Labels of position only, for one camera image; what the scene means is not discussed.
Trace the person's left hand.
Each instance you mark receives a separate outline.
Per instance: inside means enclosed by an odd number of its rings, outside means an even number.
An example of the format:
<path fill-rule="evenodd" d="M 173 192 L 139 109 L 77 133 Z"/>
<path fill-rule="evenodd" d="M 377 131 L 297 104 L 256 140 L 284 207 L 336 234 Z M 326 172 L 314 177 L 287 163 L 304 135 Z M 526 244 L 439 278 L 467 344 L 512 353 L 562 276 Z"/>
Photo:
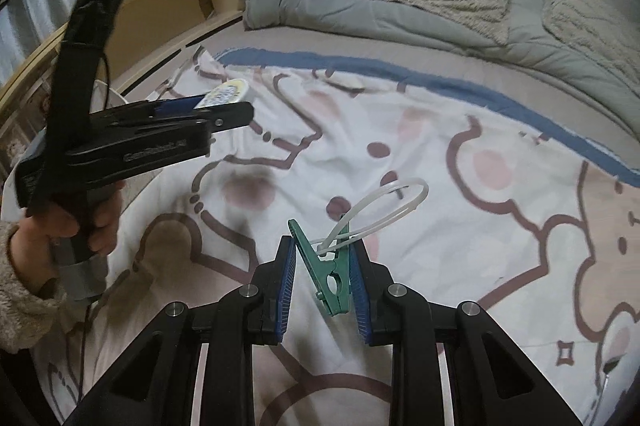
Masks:
<path fill-rule="evenodd" d="M 117 245 L 124 187 L 124 181 L 115 183 L 114 194 L 96 207 L 94 230 L 88 239 L 93 253 L 107 256 Z M 79 230 L 75 218 L 56 204 L 21 219 L 10 238 L 8 256 L 17 279 L 29 293 L 38 293 L 50 279 L 56 278 L 51 245 L 60 238 L 75 236 Z"/>

